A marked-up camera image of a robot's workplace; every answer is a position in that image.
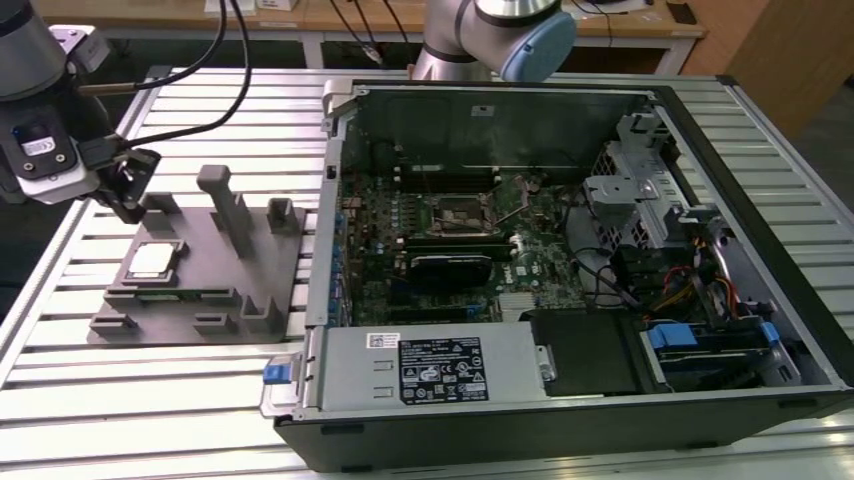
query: white sticker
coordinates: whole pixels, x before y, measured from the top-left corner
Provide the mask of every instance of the white sticker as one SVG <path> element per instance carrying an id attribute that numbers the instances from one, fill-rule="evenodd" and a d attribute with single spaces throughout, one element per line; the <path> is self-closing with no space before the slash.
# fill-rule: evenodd
<path id="1" fill-rule="evenodd" d="M 369 333 L 368 348 L 398 348 L 400 333 Z"/>
<path id="2" fill-rule="evenodd" d="M 33 142 L 22 143 L 22 148 L 29 157 L 37 157 L 51 153 L 57 149 L 57 142 L 54 141 L 54 137 L 45 137 Z"/>
<path id="3" fill-rule="evenodd" d="M 297 28 L 298 24 L 291 22 L 259 22 L 262 28 Z"/>
<path id="4" fill-rule="evenodd" d="M 473 117 L 492 117 L 494 115 L 496 115 L 494 105 L 476 105 L 474 107 L 472 107 Z"/>

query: barcode sticker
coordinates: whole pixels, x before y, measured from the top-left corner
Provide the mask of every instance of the barcode sticker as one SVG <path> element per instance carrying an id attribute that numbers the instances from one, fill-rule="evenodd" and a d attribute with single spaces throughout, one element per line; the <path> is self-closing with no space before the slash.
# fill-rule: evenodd
<path id="1" fill-rule="evenodd" d="M 368 348 L 398 348 L 400 333 L 369 333 Z"/>

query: floor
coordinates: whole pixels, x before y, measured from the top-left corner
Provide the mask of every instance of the floor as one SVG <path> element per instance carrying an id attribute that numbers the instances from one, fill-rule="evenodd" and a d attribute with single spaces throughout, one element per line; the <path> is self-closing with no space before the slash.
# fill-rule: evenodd
<path id="1" fill-rule="evenodd" d="M 202 56 L 206 42 L 134 41 L 117 42 L 118 54 L 102 69 L 97 82 L 142 79 L 153 65 L 189 65 Z M 396 44 L 388 53 L 390 68 L 405 68 L 406 47 Z M 254 63 L 259 68 L 305 68 L 302 47 L 291 42 L 254 42 Z M 325 45 L 330 68 L 377 68 L 353 44 Z M 211 62 L 213 67 L 242 65 L 242 49 L 237 42 L 226 42 Z M 129 97 L 106 99 L 114 120 L 130 103 Z M 795 142 L 811 164 L 854 208 L 854 87 L 843 87 L 817 116 L 801 138 Z M 70 203 L 43 205 L 29 202 L 9 205 L 0 201 L 0 321 L 15 301 L 18 291 L 30 277 L 42 252 L 62 222 Z"/>

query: power supply label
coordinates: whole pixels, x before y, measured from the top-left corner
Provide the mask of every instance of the power supply label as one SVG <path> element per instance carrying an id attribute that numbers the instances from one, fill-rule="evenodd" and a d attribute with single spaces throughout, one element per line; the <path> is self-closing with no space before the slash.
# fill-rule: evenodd
<path id="1" fill-rule="evenodd" d="M 490 399 L 481 339 L 401 340 L 401 400 L 408 405 Z"/>

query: motherboard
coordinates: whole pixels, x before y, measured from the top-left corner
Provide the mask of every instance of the motherboard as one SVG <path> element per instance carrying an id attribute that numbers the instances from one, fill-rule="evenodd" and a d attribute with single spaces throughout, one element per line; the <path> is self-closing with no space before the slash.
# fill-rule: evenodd
<path id="1" fill-rule="evenodd" d="M 566 191 L 528 173 L 457 183 L 425 172 L 346 176 L 353 325 L 516 321 L 532 308 L 584 308 L 561 228 Z"/>

